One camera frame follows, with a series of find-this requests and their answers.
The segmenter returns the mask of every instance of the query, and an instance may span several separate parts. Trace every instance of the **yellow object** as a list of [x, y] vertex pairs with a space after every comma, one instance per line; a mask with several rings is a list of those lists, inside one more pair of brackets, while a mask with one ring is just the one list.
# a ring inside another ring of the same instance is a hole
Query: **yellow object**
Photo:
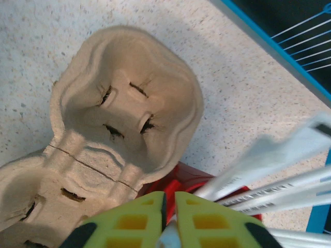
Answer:
[[182, 248], [262, 247], [246, 227], [253, 223], [265, 230], [254, 217], [186, 192], [175, 192], [175, 199]]
[[153, 192], [89, 218], [85, 223], [96, 223], [97, 228], [84, 248], [154, 247], [162, 233], [164, 204], [164, 192]]

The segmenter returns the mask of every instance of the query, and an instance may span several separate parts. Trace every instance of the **speckled floor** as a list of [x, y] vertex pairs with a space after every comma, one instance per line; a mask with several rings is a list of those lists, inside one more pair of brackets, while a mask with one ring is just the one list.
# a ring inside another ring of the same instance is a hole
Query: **speckled floor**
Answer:
[[[143, 28], [184, 59], [200, 82], [205, 111], [182, 161], [217, 174], [261, 133], [284, 137], [328, 111], [208, 1], [2, 0], [0, 3], [0, 165], [52, 138], [52, 84], [82, 42], [111, 25]], [[326, 154], [253, 186], [313, 167]], [[305, 230], [310, 208], [269, 213], [269, 227]]]

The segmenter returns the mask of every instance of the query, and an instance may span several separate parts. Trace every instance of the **red object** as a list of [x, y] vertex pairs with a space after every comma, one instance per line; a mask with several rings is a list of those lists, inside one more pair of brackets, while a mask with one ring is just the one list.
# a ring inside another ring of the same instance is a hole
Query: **red object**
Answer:
[[[175, 192], [185, 191], [194, 193], [194, 191], [201, 186], [204, 186], [213, 177], [214, 176], [208, 173], [179, 162], [165, 177], [153, 183], [145, 184], [138, 192], [137, 197], [154, 191], [164, 191], [167, 194], [167, 222], [169, 222], [170, 218], [175, 213]], [[248, 190], [249, 188], [245, 186], [224, 198], [228, 198]], [[254, 217], [260, 221], [262, 220], [261, 214], [254, 215]]]

